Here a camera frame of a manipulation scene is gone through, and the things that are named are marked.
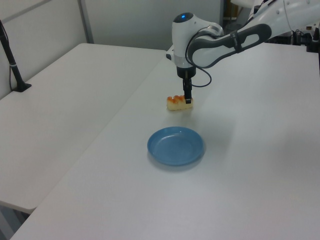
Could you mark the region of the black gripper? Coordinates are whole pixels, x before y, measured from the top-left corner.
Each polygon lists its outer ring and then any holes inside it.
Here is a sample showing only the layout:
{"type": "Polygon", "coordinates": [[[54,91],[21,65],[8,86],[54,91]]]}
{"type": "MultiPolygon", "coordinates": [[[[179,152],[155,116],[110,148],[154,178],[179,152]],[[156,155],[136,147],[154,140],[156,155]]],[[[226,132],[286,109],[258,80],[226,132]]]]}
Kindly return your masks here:
{"type": "Polygon", "coordinates": [[[192,78],[196,75],[195,67],[176,67],[177,75],[182,79],[182,86],[186,104],[192,103],[192,78]]]}

